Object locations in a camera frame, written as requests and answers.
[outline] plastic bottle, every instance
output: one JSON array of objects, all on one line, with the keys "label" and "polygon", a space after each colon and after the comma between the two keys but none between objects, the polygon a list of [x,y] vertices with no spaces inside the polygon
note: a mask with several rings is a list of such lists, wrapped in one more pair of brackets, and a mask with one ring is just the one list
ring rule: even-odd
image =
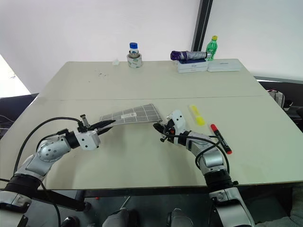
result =
[{"label": "plastic bottle", "polygon": [[214,35],[212,37],[212,40],[206,47],[206,52],[211,54],[210,58],[208,59],[209,61],[212,61],[214,59],[214,54],[217,51],[217,48],[218,48],[217,39],[218,39],[218,37],[216,35]]}]

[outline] white box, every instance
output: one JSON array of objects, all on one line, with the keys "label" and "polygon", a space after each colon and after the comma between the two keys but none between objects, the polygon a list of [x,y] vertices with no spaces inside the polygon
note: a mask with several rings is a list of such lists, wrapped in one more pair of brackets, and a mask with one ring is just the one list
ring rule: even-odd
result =
[{"label": "white box", "polygon": [[209,72],[240,71],[242,68],[238,59],[215,59],[208,62]]},{"label": "white box", "polygon": [[203,72],[207,70],[208,61],[205,59],[177,61],[179,73],[184,72]]}]

